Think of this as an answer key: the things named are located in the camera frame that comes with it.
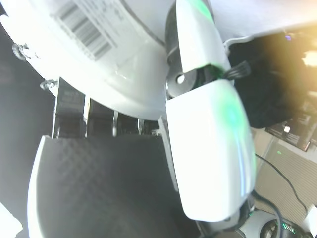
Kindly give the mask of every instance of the black textured panel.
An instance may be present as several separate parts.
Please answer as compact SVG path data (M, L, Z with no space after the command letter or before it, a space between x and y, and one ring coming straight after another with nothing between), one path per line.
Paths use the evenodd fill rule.
M37 176L45 238L197 237L161 138L50 139Z

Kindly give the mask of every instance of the barcode label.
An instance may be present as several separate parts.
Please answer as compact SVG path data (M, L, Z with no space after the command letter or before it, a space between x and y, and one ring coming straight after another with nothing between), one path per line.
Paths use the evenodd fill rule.
M111 50L112 46L108 40L75 3L72 2L64 8L59 19L85 46L95 60Z

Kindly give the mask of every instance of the dark gray wall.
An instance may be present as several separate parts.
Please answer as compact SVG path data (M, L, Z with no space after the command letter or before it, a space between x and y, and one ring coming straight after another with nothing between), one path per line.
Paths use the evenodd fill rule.
M0 201L23 225L18 238L28 237L29 179L41 136L52 129L54 98L42 81L14 56L0 25Z

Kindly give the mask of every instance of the barcode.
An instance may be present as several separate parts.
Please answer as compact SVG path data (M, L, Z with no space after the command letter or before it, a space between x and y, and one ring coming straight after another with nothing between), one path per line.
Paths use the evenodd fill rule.
M75 3L68 5L66 10L63 10L59 15L59 19L87 48L95 60L112 48L111 44Z

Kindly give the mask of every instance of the beige floor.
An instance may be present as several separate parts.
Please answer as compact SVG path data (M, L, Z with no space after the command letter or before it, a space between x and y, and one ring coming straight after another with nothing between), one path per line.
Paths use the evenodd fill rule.
M271 145L266 158L292 182L298 196L308 208L317 204L316 163L277 143ZM267 164L262 164L259 170L256 191L275 203L284 218L301 225L305 217L303 206L296 200L288 183ZM269 207L259 202L256 202L256 207L272 212Z

